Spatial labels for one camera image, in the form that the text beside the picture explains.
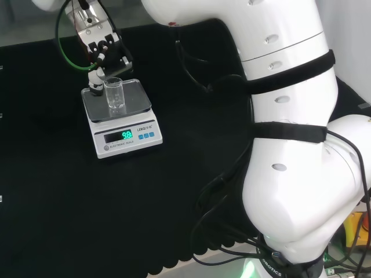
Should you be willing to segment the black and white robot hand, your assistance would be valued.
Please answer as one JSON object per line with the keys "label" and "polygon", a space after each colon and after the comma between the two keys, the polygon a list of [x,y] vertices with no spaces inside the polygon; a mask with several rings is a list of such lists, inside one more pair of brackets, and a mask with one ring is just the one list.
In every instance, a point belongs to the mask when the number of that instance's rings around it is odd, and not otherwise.
{"label": "black and white robot hand", "polygon": [[88,73],[89,90],[95,96],[102,96],[104,92],[104,81],[106,75],[101,67]]}

